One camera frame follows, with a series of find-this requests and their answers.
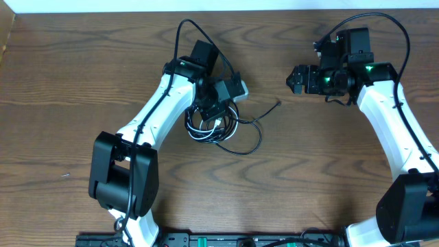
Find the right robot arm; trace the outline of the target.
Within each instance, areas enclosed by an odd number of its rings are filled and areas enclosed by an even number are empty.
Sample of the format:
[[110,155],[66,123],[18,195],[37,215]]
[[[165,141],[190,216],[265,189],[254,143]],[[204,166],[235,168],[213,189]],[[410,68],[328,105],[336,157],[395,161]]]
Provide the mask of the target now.
[[318,65],[297,65],[286,84],[295,94],[348,95],[371,123],[393,183],[375,216],[346,227],[348,246],[397,246],[438,238],[438,151],[405,100],[397,72],[375,62],[366,27],[338,31],[316,47]]

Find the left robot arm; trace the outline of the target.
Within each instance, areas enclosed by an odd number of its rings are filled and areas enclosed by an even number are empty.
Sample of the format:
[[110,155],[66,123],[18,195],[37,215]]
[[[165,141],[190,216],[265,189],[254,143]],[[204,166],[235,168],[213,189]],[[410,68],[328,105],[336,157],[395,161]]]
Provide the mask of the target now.
[[190,56],[167,63],[161,82],[135,118],[116,133],[101,132],[93,145],[88,194],[116,219],[129,246],[152,246],[159,228],[152,216],[158,193],[158,151],[181,115],[196,141],[227,139],[248,89],[239,74],[224,80],[212,71],[221,56],[213,43],[199,40]]

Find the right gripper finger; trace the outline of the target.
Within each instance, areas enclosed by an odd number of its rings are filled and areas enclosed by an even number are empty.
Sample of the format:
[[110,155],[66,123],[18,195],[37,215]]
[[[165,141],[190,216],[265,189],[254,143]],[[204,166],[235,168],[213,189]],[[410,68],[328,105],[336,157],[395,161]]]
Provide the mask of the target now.
[[301,94],[302,93],[302,82],[296,80],[287,81],[288,87],[292,90],[293,94]]
[[292,72],[288,75],[286,82],[300,82],[300,65],[293,68]]

